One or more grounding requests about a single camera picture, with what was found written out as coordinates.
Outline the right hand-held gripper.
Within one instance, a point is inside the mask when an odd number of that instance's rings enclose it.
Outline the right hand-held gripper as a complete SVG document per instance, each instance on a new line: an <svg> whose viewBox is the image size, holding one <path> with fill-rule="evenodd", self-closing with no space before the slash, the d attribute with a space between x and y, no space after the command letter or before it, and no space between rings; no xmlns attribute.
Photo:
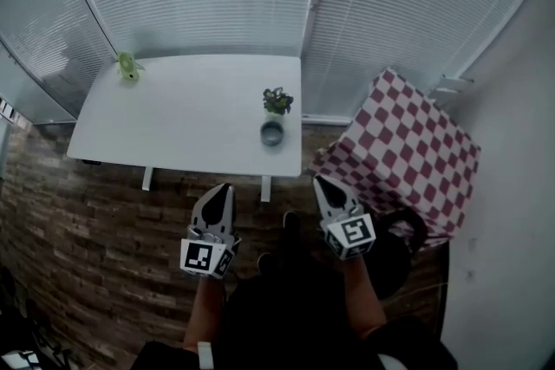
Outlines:
<svg viewBox="0 0 555 370"><path fill-rule="evenodd" d="M325 242L340 260L368 253L376 233L372 218L350 187L325 175L313 178Z"/></svg>

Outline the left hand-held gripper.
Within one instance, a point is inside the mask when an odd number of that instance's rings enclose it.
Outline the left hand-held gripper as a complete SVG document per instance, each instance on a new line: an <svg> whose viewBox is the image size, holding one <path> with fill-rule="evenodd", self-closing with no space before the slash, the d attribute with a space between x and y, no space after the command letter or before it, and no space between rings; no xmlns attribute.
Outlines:
<svg viewBox="0 0 555 370"><path fill-rule="evenodd" d="M222 280L238 253L241 238L233 233L235 191L224 183L207 191L193 207L192 224L181 240L180 269Z"/></svg>

